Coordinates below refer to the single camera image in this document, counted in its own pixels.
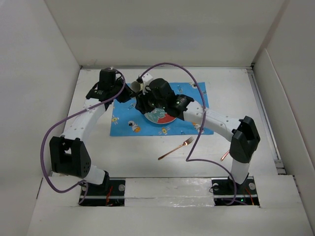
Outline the red and teal plate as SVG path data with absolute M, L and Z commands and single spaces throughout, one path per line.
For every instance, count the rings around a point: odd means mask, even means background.
M 167 114 L 163 109 L 154 109 L 146 113 L 145 118 L 154 124 L 168 124 L 173 122 L 176 118 Z

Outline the light green mug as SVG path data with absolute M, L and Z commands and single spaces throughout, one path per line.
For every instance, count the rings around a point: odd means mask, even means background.
M 142 79 L 137 79 L 136 81 L 130 84 L 130 88 L 134 93 L 142 93 L 143 92 L 144 82 Z

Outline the blue patterned placemat cloth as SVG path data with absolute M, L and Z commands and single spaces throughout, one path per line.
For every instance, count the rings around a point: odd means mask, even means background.
M 206 84 L 205 82 L 198 84 L 203 93 L 206 107 L 209 107 Z M 199 91 L 194 83 L 170 83 L 170 86 L 175 94 L 187 95 L 202 104 Z M 131 99 L 127 103 L 114 102 L 110 136 L 197 135 L 200 130 L 200 124 L 182 121 L 178 118 L 168 124 L 154 124 L 136 110 L 135 105 L 135 99 Z

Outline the copper fork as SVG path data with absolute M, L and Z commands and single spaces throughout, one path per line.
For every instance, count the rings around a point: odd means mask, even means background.
M 163 158 L 165 158 L 166 156 L 168 156 L 169 154 L 175 152 L 176 150 L 182 148 L 182 147 L 186 147 L 188 146 L 189 144 L 191 144 L 193 142 L 194 138 L 193 137 L 190 137 L 188 138 L 187 140 L 185 140 L 181 145 L 179 145 L 178 147 L 174 148 L 173 150 L 167 152 L 166 154 L 162 155 L 161 157 L 158 158 L 158 160 L 161 160 Z

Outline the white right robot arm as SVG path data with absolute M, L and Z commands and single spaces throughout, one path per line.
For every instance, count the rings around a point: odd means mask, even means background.
M 139 78 L 131 83 L 131 89 L 135 92 L 135 107 L 142 114 L 149 113 L 155 108 L 163 109 L 174 118 L 197 123 L 229 141 L 229 154 L 233 159 L 231 168 L 233 178 L 227 182 L 227 187 L 234 194 L 245 189 L 251 158 L 260 142 L 257 127 L 251 117 L 236 119 L 203 108 L 193 98 L 176 94 L 170 84 L 162 78 L 150 78 L 147 81 Z

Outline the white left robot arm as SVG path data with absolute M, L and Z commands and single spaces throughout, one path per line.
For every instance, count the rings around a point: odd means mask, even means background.
M 101 70 L 99 81 L 86 95 L 82 110 L 74 116 L 73 123 L 49 142 L 53 172 L 84 179 L 93 185 L 97 194 L 106 194 L 110 188 L 108 173 L 92 164 L 85 142 L 110 104 L 114 100 L 127 102 L 131 95 L 132 90 L 120 71 L 114 68 Z

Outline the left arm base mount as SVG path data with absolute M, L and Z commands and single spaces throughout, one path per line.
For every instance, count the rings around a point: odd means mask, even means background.
M 79 205 L 84 207 L 123 207 L 125 205 L 126 180 L 124 178 L 110 178 L 108 186 L 88 184 L 81 187 Z

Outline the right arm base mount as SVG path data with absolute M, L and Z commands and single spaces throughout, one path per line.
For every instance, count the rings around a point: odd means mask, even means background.
M 236 184 L 236 192 L 228 178 L 213 178 L 211 181 L 209 192 L 213 194 L 215 206 L 260 205 L 253 177 L 247 178 L 242 185 Z

